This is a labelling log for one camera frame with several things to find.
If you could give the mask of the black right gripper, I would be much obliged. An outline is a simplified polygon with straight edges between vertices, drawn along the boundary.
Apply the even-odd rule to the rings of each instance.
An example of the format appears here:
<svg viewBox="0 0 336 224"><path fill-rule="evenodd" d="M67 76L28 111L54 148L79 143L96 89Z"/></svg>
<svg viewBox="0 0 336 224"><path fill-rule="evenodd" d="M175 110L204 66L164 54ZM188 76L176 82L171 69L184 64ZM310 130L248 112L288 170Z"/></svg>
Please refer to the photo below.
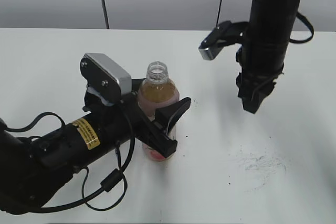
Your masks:
<svg viewBox="0 0 336 224"><path fill-rule="evenodd" d="M236 61L241 66L236 84L243 109L255 114L271 94L275 79L284 68L285 47L240 47Z"/></svg>

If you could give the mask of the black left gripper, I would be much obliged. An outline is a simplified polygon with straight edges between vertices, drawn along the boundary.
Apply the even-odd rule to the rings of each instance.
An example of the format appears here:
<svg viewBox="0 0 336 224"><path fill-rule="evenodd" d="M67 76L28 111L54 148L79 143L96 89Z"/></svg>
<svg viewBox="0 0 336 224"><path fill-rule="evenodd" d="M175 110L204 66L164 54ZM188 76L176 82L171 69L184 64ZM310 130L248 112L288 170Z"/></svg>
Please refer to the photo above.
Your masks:
<svg viewBox="0 0 336 224"><path fill-rule="evenodd" d="M169 138L169 134L190 108L191 98L185 97L169 106L156 109L155 120L150 121L139 107L136 95L144 80L132 78L131 93L112 106L104 105L97 96L86 90L83 110L90 113L83 119L100 142L94 148L95 151L110 151L127 140L134 142L137 138L164 158L176 152L177 140Z"/></svg>

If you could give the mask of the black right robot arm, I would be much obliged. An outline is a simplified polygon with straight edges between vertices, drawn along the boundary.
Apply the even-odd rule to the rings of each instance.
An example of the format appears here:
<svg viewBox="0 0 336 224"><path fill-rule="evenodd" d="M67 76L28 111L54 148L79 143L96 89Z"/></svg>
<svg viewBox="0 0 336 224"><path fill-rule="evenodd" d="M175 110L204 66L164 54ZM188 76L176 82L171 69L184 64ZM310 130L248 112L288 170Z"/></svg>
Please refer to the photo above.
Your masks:
<svg viewBox="0 0 336 224"><path fill-rule="evenodd" d="M243 109L256 113L282 73L301 0L252 0L244 42L236 54L236 84Z"/></svg>

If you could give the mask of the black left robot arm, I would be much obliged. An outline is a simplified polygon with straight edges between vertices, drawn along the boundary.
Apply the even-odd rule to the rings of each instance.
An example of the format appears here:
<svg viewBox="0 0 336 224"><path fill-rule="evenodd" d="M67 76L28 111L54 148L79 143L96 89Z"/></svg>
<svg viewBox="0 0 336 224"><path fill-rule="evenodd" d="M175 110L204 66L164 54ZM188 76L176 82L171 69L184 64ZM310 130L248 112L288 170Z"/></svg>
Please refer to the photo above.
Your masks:
<svg viewBox="0 0 336 224"><path fill-rule="evenodd" d="M109 192L119 182L125 182L136 140L150 146L163 157L177 149L177 141L169 133L190 108L191 99L183 98L155 110L154 120L139 107L137 93L132 90L120 101L106 105L87 87L86 115L44 136L15 137L15 129L1 123L1 210L12 215L28 212L48 214L87 204L103 192ZM118 153L121 144L129 142L126 159L118 160L115 168L100 184L100 188L80 200L47 207L55 193L73 175L106 155Z"/></svg>

